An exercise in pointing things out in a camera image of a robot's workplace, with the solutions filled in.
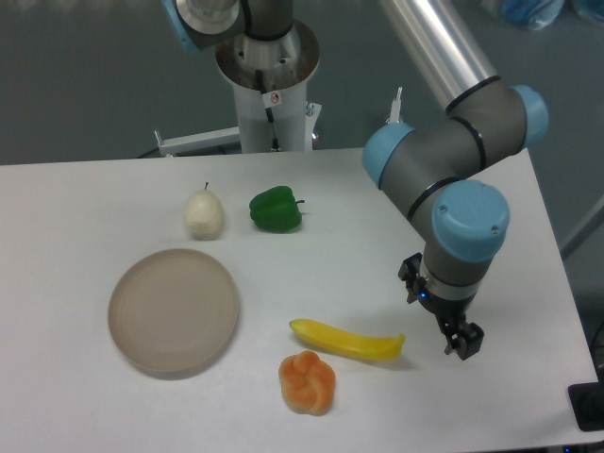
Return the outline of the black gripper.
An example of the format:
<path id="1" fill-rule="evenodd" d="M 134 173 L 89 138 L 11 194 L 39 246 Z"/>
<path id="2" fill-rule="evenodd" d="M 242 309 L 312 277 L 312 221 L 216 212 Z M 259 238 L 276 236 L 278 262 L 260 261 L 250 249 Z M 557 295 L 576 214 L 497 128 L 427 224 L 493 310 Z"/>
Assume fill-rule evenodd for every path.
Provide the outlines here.
<path id="1" fill-rule="evenodd" d="M 452 286 L 442 282 L 426 267 L 421 253 L 403 261 L 398 277 L 405 284 L 407 302 L 419 302 L 436 317 L 446 339 L 446 355 L 457 351 L 459 358 L 465 361 L 480 351 L 484 331 L 466 320 L 466 312 L 475 297 L 475 285 Z"/>

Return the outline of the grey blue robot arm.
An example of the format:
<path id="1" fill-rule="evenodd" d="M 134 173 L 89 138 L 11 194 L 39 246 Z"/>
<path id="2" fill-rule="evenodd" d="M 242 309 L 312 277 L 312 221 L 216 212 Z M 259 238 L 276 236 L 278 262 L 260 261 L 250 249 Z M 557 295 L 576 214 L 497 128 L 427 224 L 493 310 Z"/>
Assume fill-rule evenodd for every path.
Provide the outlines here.
<path id="1" fill-rule="evenodd" d="M 484 333 L 466 312 L 510 221 L 504 196 L 477 174 L 540 141 L 548 111 L 532 88 L 500 80 L 448 2 L 381 6 L 446 118 L 421 133 L 393 106 L 361 161 L 424 240 L 424 250 L 406 258 L 398 273 L 409 301 L 435 316 L 447 353 L 468 359 Z M 185 48 L 215 48 L 235 93 L 244 152 L 310 148 L 309 109 L 294 92 L 314 74 L 320 51 L 291 2 L 167 1 L 164 8 Z"/>

